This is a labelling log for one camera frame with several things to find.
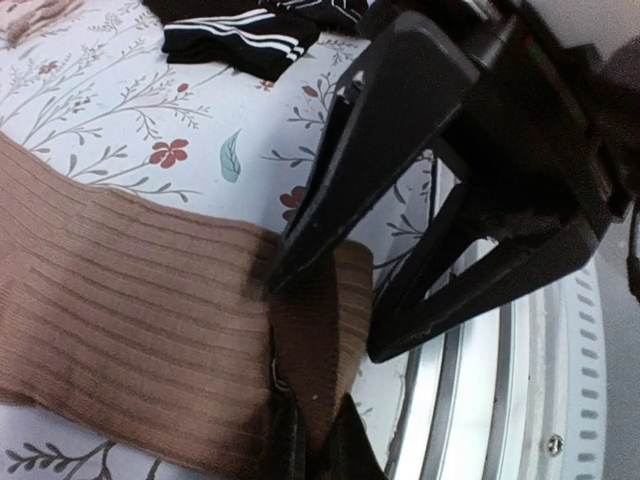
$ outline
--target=white floral surface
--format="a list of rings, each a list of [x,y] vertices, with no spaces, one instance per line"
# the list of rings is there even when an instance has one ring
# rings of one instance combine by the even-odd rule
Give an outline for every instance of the white floral surface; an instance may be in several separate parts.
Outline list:
[[[335,82],[366,43],[323,34],[275,85],[223,64],[167,65],[161,44],[139,0],[86,0],[18,48],[0,45],[0,130],[78,182],[281,231],[304,193]],[[351,235],[374,252],[379,283],[425,228],[430,166],[425,155]],[[365,361],[354,387],[382,464],[405,365]],[[0,478],[204,477],[49,412],[0,406]]]

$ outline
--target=brown fabric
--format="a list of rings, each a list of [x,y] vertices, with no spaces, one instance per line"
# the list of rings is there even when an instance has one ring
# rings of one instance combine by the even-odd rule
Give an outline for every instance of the brown fabric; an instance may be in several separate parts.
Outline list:
[[[180,465],[251,478],[272,415],[261,293],[276,239],[78,185],[0,134],[0,399],[34,401]],[[335,386],[333,398],[318,392],[320,413],[301,405],[311,422],[333,419],[368,330],[371,255],[345,244],[334,258]],[[309,345],[323,354],[320,336]]]

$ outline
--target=floral tablecloth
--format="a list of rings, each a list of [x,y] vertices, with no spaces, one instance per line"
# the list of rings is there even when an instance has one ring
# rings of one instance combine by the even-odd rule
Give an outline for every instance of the floral tablecloth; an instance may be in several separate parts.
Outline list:
[[[167,65],[161,44],[139,0],[87,0],[16,49],[0,43],[0,130],[78,182],[281,231],[304,194],[336,81],[366,42],[323,34],[275,85],[224,64]],[[374,252],[378,284],[425,228],[431,165],[426,153],[351,234]],[[364,360],[354,387],[382,464],[405,365]],[[204,477],[44,410],[0,406],[0,478]]]

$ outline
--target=gray wall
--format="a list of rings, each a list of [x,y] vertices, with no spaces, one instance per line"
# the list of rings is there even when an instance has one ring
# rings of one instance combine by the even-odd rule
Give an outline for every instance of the gray wall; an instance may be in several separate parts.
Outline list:
[[[607,347],[605,480],[640,480],[640,305],[627,287],[628,233],[614,226],[596,256]]]

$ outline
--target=brown sock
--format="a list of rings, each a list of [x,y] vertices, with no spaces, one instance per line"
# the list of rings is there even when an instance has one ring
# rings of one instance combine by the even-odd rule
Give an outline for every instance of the brown sock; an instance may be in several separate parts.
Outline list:
[[[80,186],[1,134],[0,170],[0,399],[251,478],[271,423],[261,293],[277,236]],[[332,408],[364,353],[372,273],[360,245],[334,257],[338,346],[334,333],[325,341],[336,371],[326,391],[302,374]],[[322,344],[313,339],[318,355]]]

